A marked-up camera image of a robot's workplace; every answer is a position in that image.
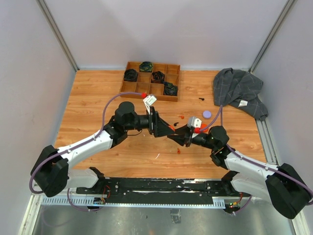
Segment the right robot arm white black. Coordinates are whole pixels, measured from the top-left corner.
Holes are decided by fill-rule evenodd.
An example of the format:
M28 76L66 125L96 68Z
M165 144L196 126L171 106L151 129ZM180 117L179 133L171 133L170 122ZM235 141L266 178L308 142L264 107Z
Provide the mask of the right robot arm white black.
M204 133L185 125L168 138L181 146L194 144L210 149L212 162L229 171L221 184L228 196L241 192L261 198L288 219L313 203L313 191L291 165L267 164L240 153L228 145L229 137L222 126Z

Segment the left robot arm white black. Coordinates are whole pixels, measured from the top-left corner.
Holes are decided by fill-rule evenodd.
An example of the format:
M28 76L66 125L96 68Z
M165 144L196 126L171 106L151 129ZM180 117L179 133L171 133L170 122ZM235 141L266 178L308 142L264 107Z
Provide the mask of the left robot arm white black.
M31 170L30 182L35 182L41 189L39 193L47 197L56 196L66 188L76 187L89 188L95 194L101 193L105 182L99 178L96 170L70 170L88 157L122 143L128 137L128 131L143 129L156 138L175 133L153 106L148 108L146 114L138 115L134 104L124 101L109 122L95 134L65 147L46 146Z

